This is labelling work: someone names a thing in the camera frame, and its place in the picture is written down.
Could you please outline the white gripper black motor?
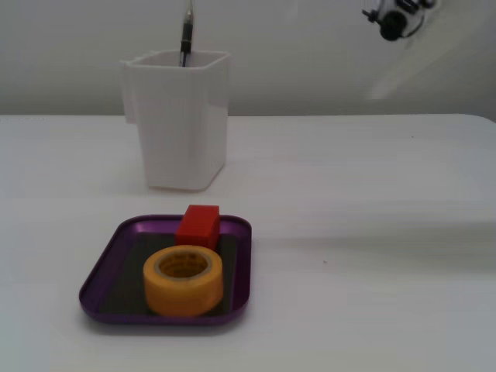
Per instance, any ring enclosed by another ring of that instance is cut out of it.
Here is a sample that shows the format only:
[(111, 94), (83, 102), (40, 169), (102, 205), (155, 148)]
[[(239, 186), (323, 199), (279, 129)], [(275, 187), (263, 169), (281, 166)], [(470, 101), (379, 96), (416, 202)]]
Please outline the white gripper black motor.
[(430, 22), (420, 34), (414, 36), (425, 24), (429, 14), (439, 5), (435, 0), (381, 0), (362, 14), (370, 23), (379, 26), (381, 37), (388, 42), (413, 39), (406, 43), (401, 58), (382, 74), (367, 93), (369, 100), (388, 98), (403, 84), (425, 70), (443, 52), (439, 52), (442, 27)]

